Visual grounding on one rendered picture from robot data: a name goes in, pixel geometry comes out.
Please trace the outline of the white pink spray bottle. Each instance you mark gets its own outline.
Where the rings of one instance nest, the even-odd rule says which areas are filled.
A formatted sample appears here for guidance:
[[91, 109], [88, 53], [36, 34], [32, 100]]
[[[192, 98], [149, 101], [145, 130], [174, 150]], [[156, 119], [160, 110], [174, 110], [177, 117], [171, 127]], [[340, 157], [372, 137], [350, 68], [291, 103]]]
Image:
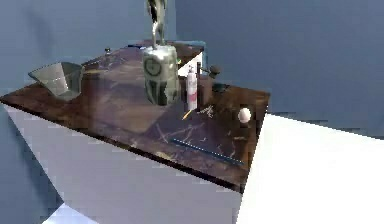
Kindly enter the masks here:
[[188, 70], [186, 90], [188, 109], [195, 110], [197, 108], [197, 76], [192, 66]]

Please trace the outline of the blue pen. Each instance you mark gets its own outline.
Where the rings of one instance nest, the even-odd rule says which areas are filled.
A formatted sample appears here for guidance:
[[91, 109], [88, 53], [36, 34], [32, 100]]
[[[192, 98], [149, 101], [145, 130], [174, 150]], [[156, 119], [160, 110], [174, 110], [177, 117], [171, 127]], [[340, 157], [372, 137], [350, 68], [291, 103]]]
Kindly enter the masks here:
[[197, 150], [197, 151], [200, 151], [200, 152], [203, 152], [205, 154], [208, 154], [208, 155], [211, 155], [215, 158], [218, 158], [222, 161], [226, 161], [226, 162], [229, 162], [229, 163], [232, 163], [232, 164], [237, 164], [237, 165], [244, 165], [244, 162], [240, 161], [240, 160], [237, 160], [237, 159], [233, 159], [229, 156], [226, 156], [226, 155], [223, 155], [223, 154], [219, 154], [219, 153], [216, 153], [216, 152], [213, 152], [213, 151], [209, 151], [209, 150], [206, 150], [204, 148], [201, 148], [199, 146], [195, 146], [195, 145], [192, 145], [190, 143], [187, 143], [185, 141], [182, 141], [182, 140], [179, 140], [179, 139], [171, 139], [171, 141], [179, 146], [183, 146], [183, 147], [186, 147], [186, 148], [190, 148], [190, 149], [193, 149], [193, 150]]

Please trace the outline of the white egg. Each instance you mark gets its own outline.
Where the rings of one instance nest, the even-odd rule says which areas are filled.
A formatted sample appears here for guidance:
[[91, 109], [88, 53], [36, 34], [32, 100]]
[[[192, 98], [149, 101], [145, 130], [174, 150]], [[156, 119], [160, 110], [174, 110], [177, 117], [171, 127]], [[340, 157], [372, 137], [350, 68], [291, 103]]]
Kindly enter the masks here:
[[238, 119], [241, 123], [248, 123], [251, 120], [252, 114], [248, 108], [241, 108], [238, 113]]

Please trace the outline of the white counter with brown top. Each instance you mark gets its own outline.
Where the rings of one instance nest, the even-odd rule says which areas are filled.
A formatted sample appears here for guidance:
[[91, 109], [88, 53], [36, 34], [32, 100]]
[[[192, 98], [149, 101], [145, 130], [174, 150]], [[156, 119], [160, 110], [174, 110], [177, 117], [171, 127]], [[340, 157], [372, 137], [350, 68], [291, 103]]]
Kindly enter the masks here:
[[[182, 120], [184, 99], [148, 100], [142, 50], [134, 44], [86, 62], [81, 94], [70, 101], [34, 83], [1, 102], [63, 201], [97, 224], [235, 224], [268, 94], [228, 85]], [[251, 111], [248, 123], [241, 108]]]

